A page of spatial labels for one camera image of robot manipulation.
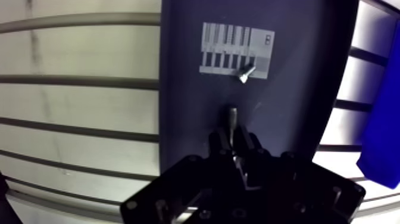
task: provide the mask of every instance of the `metal pin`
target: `metal pin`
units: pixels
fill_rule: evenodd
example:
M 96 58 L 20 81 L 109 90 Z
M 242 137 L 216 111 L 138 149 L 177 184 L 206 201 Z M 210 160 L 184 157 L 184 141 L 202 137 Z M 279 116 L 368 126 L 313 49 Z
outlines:
M 229 108 L 229 144 L 233 147 L 233 134 L 238 125 L 238 109 L 236 107 Z
M 239 74 L 239 80 L 244 84 L 247 82 L 247 79 L 251 73 L 255 71 L 255 65 L 249 65 L 246 70 Z

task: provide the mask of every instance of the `white label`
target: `white label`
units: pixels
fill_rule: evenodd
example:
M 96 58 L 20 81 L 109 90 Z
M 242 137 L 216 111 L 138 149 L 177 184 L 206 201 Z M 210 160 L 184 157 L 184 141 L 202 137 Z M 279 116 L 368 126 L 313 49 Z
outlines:
M 203 23 L 201 73 L 236 75 L 253 64 L 250 77 L 266 79 L 275 32 L 229 24 Z

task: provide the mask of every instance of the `screw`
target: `screw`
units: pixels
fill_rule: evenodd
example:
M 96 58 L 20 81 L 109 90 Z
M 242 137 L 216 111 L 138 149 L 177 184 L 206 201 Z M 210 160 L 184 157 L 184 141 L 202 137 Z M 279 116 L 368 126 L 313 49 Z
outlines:
M 133 209 L 135 209 L 137 206 L 138 206 L 138 203 L 135 202 L 135 201 L 128 201 L 128 202 L 126 203 L 126 207 L 127 207 L 129 210 L 133 210 Z
M 208 210 L 203 210 L 199 213 L 200 219 L 210 219 L 211 218 L 211 212 Z
M 255 71 L 255 65 L 250 64 L 246 70 L 239 74 L 239 80 L 244 84 L 251 73 Z

